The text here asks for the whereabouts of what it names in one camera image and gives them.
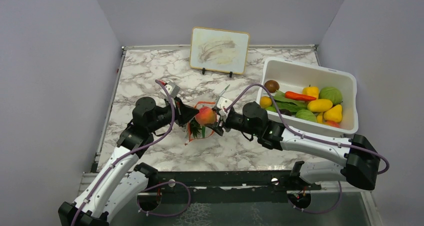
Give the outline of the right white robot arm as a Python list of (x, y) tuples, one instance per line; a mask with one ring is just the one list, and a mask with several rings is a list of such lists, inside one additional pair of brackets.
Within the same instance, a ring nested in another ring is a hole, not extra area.
[(317, 163), (298, 163), (288, 176), (289, 185), (300, 190), (306, 185), (322, 181), (348, 182), (367, 191), (376, 187), (380, 158), (369, 142), (360, 134), (353, 138), (337, 138), (309, 133), (268, 118), (268, 112), (256, 102), (247, 103), (242, 113), (234, 109), (214, 107), (218, 121), (206, 124), (215, 133), (236, 130), (250, 135), (264, 148), (295, 151), (322, 158)]

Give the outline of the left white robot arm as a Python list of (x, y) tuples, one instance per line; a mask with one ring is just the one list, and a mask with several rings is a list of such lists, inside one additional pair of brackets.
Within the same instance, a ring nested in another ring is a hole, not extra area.
[(199, 110), (178, 98), (168, 98), (160, 107), (151, 97), (135, 103), (132, 120), (120, 134), (107, 164), (91, 184), (72, 203), (58, 209), (63, 226), (108, 226), (116, 213), (137, 193), (154, 191), (167, 185), (158, 170), (137, 163), (146, 150), (164, 139), (174, 124), (187, 125)]

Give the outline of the clear zip bag orange zipper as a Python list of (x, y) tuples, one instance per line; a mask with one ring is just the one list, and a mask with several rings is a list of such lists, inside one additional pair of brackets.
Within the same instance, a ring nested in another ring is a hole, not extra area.
[(208, 126), (217, 122), (217, 114), (213, 110), (215, 104), (211, 101), (198, 101), (193, 106), (199, 112), (186, 126), (187, 141), (185, 145), (195, 140), (207, 139), (215, 133), (212, 129), (208, 129)]

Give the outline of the red carrot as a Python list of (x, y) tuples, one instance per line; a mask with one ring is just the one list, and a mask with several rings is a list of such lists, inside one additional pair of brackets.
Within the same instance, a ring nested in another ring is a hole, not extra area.
[(305, 94), (299, 94), (292, 91), (287, 91), (284, 93), (285, 98), (295, 101), (304, 101), (304, 102), (311, 102), (315, 101), (317, 98), (314, 96), (309, 96)]

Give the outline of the toy pineapple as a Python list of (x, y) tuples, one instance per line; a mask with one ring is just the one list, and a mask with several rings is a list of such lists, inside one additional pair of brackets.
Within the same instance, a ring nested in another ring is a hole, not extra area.
[(191, 139), (199, 139), (203, 136), (203, 127), (195, 119), (188, 125), (188, 135)]

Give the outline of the yellow mango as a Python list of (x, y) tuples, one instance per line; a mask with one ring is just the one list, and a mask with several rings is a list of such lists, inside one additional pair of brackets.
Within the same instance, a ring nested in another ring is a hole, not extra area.
[(313, 113), (323, 113), (333, 107), (333, 102), (329, 99), (316, 99), (310, 101), (307, 109)]

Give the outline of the green chili pepper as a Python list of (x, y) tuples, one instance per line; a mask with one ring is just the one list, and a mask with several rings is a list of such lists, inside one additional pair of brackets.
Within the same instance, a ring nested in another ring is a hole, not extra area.
[(206, 127), (202, 126), (201, 127), (201, 138), (204, 139), (206, 137)]

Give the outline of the peach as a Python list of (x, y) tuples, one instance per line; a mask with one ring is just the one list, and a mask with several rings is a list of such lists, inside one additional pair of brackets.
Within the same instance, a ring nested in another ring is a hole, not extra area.
[(210, 107), (204, 106), (199, 109), (194, 118), (201, 126), (205, 126), (205, 124), (213, 123), (216, 120), (216, 112)]

